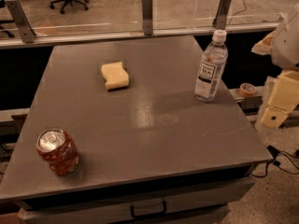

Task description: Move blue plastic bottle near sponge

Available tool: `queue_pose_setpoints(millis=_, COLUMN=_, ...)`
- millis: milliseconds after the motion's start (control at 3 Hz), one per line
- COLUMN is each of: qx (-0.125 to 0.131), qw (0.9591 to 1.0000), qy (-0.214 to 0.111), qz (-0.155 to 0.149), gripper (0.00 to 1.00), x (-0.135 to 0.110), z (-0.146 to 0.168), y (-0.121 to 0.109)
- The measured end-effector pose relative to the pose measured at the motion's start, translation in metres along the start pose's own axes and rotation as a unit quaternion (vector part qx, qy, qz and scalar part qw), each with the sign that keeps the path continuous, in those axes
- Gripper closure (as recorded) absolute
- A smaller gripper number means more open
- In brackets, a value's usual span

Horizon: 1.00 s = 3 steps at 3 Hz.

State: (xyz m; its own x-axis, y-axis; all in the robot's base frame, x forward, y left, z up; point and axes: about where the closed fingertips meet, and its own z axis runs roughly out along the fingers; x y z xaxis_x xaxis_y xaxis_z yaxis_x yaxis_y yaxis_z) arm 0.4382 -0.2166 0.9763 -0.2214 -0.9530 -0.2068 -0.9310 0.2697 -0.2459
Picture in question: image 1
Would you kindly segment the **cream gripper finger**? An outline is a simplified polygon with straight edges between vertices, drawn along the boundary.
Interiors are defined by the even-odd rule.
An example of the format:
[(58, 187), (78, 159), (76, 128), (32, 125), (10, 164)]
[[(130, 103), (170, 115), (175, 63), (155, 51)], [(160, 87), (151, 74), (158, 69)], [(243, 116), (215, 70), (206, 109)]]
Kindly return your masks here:
[(261, 124), (278, 128), (299, 105), (299, 72), (284, 71), (274, 82)]
[(251, 51), (258, 55), (270, 55), (272, 51), (272, 39), (275, 32), (269, 33), (262, 40), (256, 43)]

